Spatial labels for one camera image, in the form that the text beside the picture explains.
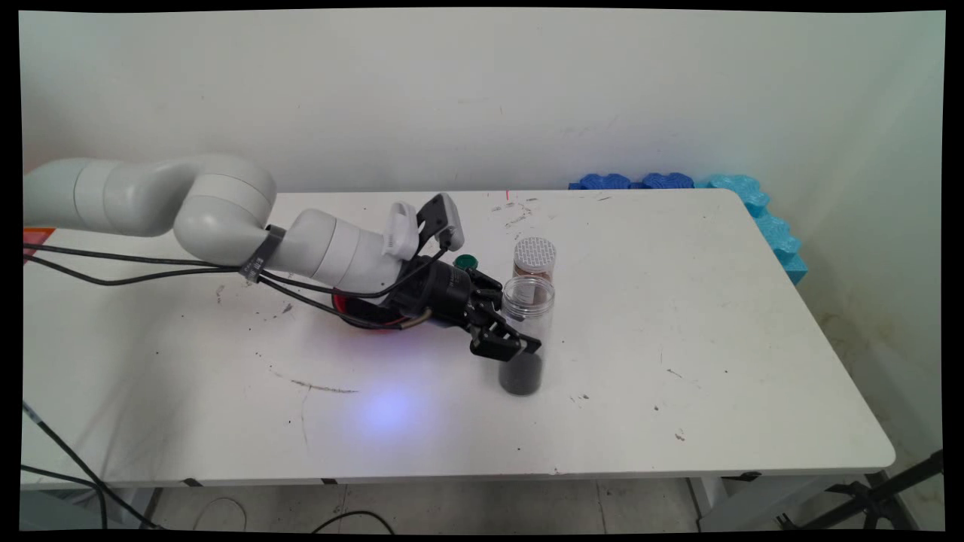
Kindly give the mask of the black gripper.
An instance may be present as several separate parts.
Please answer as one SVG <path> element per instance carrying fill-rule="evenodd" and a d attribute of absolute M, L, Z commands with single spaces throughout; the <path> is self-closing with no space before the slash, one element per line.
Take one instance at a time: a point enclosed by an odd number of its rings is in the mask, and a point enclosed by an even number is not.
<path fill-rule="evenodd" d="M 461 269 L 425 256 L 406 262 L 399 277 L 419 268 L 419 273 L 392 289 L 393 311 L 419 317 L 430 309 L 431 319 L 468 326 L 469 350 L 482 358 L 510 361 L 523 353 L 535 354 L 543 346 L 537 337 L 523 335 L 500 315 L 501 282 L 478 269 Z"/>

